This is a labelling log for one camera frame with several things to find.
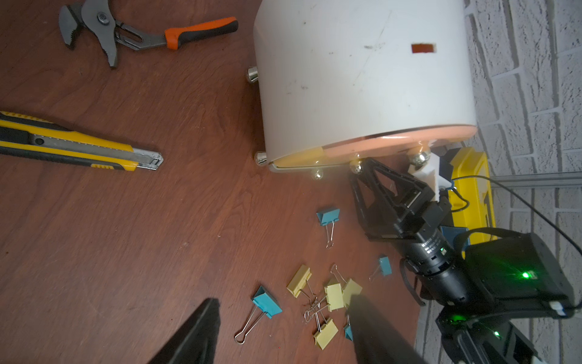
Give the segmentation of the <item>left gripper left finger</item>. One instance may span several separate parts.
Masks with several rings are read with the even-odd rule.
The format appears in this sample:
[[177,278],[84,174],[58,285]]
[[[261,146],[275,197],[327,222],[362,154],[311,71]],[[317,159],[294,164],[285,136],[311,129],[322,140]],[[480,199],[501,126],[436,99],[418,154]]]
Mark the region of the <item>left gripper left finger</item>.
[[220,326],[219,300],[205,299],[149,363],[213,363]]

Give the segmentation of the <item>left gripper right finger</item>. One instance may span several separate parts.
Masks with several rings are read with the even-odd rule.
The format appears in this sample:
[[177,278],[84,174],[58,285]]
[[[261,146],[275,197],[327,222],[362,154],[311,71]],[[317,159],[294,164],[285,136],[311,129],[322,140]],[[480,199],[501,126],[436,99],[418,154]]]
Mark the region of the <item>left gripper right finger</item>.
[[425,363],[366,296],[354,296],[347,312],[357,363]]

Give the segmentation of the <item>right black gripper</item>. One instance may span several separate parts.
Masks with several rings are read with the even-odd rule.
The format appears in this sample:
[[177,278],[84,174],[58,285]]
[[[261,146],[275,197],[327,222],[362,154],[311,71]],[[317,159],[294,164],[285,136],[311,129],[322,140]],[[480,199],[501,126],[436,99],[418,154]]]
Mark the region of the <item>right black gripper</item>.
[[370,241],[444,241],[442,220],[451,212],[447,201],[425,182],[376,159],[361,162],[350,174],[360,226]]

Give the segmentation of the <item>yellow binder clip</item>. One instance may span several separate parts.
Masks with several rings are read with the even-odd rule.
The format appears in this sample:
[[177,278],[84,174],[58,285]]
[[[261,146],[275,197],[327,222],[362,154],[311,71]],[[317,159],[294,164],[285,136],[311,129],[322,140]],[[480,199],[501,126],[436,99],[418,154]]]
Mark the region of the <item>yellow binder clip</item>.
[[307,265],[301,265],[295,275],[290,280],[286,289],[295,297],[298,298],[300,294],[310,298],[305,289],[309,285],[309,279],[312,277],[312,272]]
[[339,329],[332,318],[326,319],[324,317],[322,320],[320,320],[319,315],[316,315],[316,319],[318,320],[317,331],[313,335],[315,345],[319,349],[324,350],[337,335]]
[[337,264],[333,264],[330,268],[330,273],[338,281],[343,294],[344,307],[348,309],[354,296],[358,296],[362,292],[362,286],[356,283],[352,278],[345,279],[340,273]]
[[343,289],[341,283],[331,281],[324,286],[323,294],[314,297],[309,303],[309,308],[304,313],[304,321],[310,322],[325,310],[333,312],[345,307]]

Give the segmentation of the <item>orange top drawer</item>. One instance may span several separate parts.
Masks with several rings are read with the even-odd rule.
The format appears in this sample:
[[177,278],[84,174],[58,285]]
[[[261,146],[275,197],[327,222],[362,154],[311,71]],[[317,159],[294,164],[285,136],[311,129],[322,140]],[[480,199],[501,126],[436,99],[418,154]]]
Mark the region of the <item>orange top drawer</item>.
[[470,139],[476,133],[477,127],[471,125],[429,127],[357,138],[325,146],[323,150],[325,156],[348,160],[393,156],[407,153],[409,150],[427,151],[434,147],[461,142]]

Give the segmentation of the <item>white round drawer cabinet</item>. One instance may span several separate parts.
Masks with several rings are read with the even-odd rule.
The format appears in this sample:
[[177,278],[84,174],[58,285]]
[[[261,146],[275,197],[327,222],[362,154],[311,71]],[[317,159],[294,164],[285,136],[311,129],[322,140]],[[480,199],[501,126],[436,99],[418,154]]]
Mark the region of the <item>white round drawer cabinet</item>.
[[304,150],[402,130],[477,127],[461,1],[264,1],[253,27],[265,148],[274,171]]

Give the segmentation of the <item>yellow drawer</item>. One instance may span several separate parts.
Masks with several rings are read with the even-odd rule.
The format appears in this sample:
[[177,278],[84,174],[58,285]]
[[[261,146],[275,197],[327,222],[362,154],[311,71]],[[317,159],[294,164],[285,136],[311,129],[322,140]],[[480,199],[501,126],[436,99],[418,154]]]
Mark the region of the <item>yellow drawer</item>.
[[328,162],[324,149],[316,147],[275,159],[272,164],[277,168],[311,168]]

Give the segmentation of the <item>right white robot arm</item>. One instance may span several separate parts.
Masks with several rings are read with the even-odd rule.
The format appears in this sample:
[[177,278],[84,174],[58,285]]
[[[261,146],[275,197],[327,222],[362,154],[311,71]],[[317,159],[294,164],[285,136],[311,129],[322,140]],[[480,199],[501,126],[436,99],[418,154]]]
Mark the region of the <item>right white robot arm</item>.
[[449,200],[427,183],[374,159],[350,177],[360,226],[370,241],[389,243],[403,273],[420,281],[418,303],[438,302],[436,323],[455,363],[532,363],[533,344],[516,319],[569,319],[581,308],[574,288],[541,238],[483,227],[490,241],[471,245],[471,231],[448,241],[440,227]]

